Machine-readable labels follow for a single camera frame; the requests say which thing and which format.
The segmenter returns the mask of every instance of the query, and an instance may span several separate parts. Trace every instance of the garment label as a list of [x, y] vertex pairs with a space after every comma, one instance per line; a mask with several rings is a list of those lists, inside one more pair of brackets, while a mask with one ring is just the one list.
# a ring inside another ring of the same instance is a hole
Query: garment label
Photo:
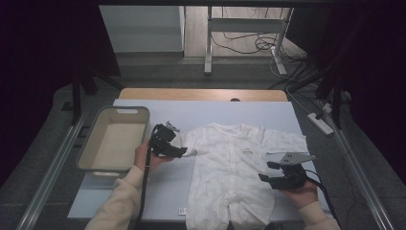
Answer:
[[188, 208], [178, 208], [179, 216], [185, 216], [187, 212], [188, 212]]
[[242, 153], [244, 153], [244, 154], [252, 154], [253, 152], [249, 148], [246, 148]]

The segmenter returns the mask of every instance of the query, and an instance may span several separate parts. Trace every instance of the metal rail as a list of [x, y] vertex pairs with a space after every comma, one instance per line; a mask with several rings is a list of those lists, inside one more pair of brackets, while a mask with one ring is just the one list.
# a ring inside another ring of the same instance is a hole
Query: metal rail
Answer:
[[379, 199], [376, 191], [372, 187], [370, 181], [366, 177], [362, 166], [359, 164], [357, 157], [355, 156], [353, 150], [350, 148], [350, 144], [347, 141], [347, 138], [341, 129], [338, 129], [337, 126], [332, 121], [330, 116], [326, 116], [327, 122], [335, 132], [335, 139], [337, 144], [343, 153], [345, 159], [349, 163], [349, 168], [352, 172], [352, 175], [359, 187], [361, 194], [367, 200], [368, 205], [371, 209], [372, 215], [376, 220], [380, 229], [394, 229], [394, 226], [388, 216], [388, 213], [383, 206], [382, 202]]
[[70, 126], [69, 130], [60, 145], [56, 156], [54, 157], [48, 171], [45, 173], [44, 177], [42, 178], [41, 184], [39, 185], [38, 189], [34, 194], [30, 204], [28, 205], [25, 214], [23, 215], [22, 219], [18, 223], [17, 230], [29, 230], [33, 229], [36, 221], [38, 220], [39, 215], [47, 201], [49, 194], [51, 193], [56, 180], [62, 170], [62, 167], [66, 161], [66, 158], [71, 151], [72, 146], [75, 143], [75, 140], [80, 132], [80, 128], [83, 125], [83, 122], [88, 114], [87, 105], [90, 104], [88, 99], [84, 100], [83, 104], [83, 111], [81, 116], [79, 117], [78, 121], [74, 126]]

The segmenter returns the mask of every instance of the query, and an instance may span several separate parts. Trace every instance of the white table surface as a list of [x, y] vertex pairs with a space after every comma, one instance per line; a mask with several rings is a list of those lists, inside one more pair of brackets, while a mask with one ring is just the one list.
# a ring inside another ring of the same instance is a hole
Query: white table surface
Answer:
[[[191, 131], [211, 123], [221, 125], [243, 123], [302, 134], [292, 104], [287, 102], [116, 100], [114, 105], [145, 106], [149, 109], [152, 127], [170, 121], [180, 128], [181, 132]], [[267, 160], [279, 162], [283, 154], [268, 156]], [[185, 216], [178, 215], [178, 209], [187, 207], [193, 165], [193, 157], [176, 158], [170, 163], [162, 164], [149, 175], [143, 220], [185, 221]], [[303, 163], [303, 166], [315, 172], [312, 162]], [[87, 174], [80, 185], [68, 218], [92, 218], [111, 194], [114, 180], [115, 178]], [[271, 215], [271, 221], [301, 219], [287, 197], [278, 191], [275, 192], [275, 196], [275, 209]], [[320, 190], [319, 198], [323, 209], [329, 214], [326, 200]]]

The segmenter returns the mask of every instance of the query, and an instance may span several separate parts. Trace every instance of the small sticker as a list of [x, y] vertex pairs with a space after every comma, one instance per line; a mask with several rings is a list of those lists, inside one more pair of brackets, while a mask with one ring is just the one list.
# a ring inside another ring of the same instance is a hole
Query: small sticker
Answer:
[[179, 208], [178, 209], [179, 216], [185, 216], [187, 212], [188, 212], [188, 208]]

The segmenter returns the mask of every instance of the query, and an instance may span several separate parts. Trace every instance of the white metal frame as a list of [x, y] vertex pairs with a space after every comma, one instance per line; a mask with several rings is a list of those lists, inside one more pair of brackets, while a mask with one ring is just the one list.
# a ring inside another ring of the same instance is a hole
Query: white metal frame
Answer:
[[271, 18], [223, 18], [212, 17], [212, 7], [208, 7], [207, 44], [204, 63], [204, 73], [212, 73], [212, 32], [229, 33], [269, 33], [278, 34], [277, 43], [271, 48], [272, 56], [280, 75], [286, 75], [281, 61], [280, 52], [284, 35], [289, 24], [292, 8], [288, 8], [283, 19]]

